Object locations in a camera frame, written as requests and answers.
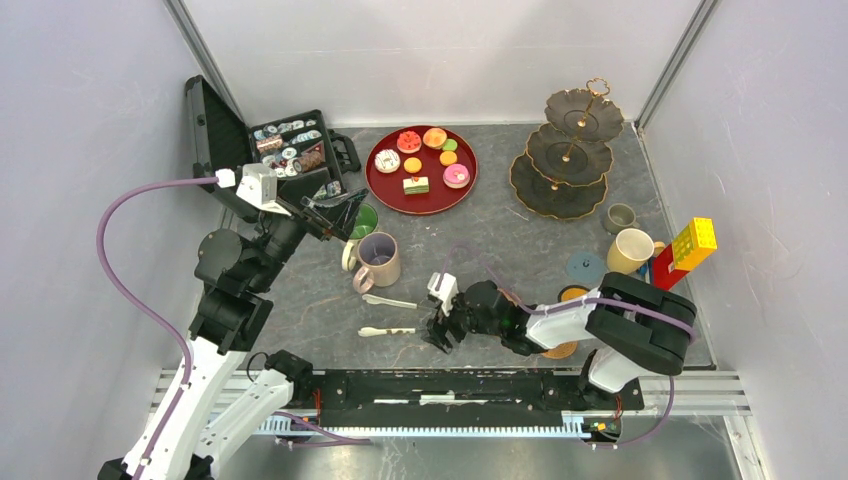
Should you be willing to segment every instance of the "yellow block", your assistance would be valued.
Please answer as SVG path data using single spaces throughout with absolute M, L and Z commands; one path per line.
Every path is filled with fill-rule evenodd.
M 671 242 L 674 268 L 690 272 L 717 248 L 713 221 L 709 218 L 695 217 Z

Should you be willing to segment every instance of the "pink mug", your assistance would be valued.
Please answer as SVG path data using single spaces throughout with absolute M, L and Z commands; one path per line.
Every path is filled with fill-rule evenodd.
M 397 241 L 384 232 L 365 236 L 356 246 L 362 267 L 353 276 L 353 288 L 359 293 L 371 287 L 388 287 L 400 278 L 400 254 Z

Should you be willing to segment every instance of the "cake slice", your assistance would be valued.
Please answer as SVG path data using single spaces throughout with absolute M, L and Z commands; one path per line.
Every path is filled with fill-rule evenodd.
M 430 181 L 427 177 L 412 177 L 403 179 L 403 193 L 415 195 L 430 191 Z

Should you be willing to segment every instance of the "red tray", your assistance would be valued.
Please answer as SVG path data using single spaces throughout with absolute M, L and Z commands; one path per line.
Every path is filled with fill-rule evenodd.
M 442 180 L 445 167 L 439 163 L 441 150 L 432 149 L 424 145 L 423 142 L 421 144 L 421 150 L 412 154 L 402 153 L 398 150 L 397 139 L 401 132 L 412 130 L 423 139 L 424 132 L 430 128 L 433 127 L 417 125 L 392 132 L 377 142 L 377 145 L 368 155 L 368 162 L 365 164 L 365 181 L 368 182 L 368 188 L 371 189 L 371 193 L 378 200 L 393 210 L 410 215 L 432 215 L 434 213 L 444 212 L 462 201 L 471 191 L 471 187 L 474 186 L 474 182 L 477 180 L 477 158 L 474 156 L 474 152 L 462 137 L 446 128 L 439 127 L 448 134 L 448 138 L 456 140 L 458 145 L 456 149 L 457 163 L 465 165 L 468 168 L 468 173 L 471 175 L 471 181 L 463 188 L 450 188 Z M 392 173 L 382 173 L 374 165 L 374 157 L 381 150 L 385 149 L 392 149 L 400 155 L 401 166 Z M 403 161 L 409 157 L 417 157 L 421 160 L 421 171 L 415 175 L 406 173 L 403 169 Z M 404 194 L 403 179 L 413 176 L 427 177 L 430 182 L 430 192 L 416 195 Z

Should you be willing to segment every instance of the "green macaron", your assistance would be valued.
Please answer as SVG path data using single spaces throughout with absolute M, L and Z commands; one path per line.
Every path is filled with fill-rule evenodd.
M 455 152 L 458 146 L 459 145 L 456 143 L 456 140 L 449 138 L 445 141 L 445 144 L 442 145 L 442 150 L 446 152 Z

